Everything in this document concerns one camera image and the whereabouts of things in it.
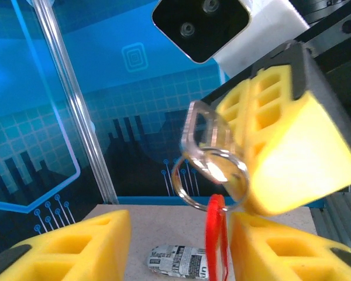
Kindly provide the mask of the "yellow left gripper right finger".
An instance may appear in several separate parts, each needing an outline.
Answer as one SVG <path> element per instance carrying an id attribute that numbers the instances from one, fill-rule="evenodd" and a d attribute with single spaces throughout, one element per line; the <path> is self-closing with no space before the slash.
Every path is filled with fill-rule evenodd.
<path id="1" fill-rule="evenodd" d="M 236 280 L 351 280 L 351 249 L 261 217 L 229 219 Z"/>

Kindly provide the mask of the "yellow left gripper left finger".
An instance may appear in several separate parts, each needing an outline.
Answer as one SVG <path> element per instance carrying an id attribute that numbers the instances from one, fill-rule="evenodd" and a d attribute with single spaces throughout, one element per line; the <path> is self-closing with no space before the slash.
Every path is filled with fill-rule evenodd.
<path id="1" fill-rule="evenodd" d="M 123 280 L 130 214 L 116 210 L 20 241 L 0 253 L 0 280 Z"/>

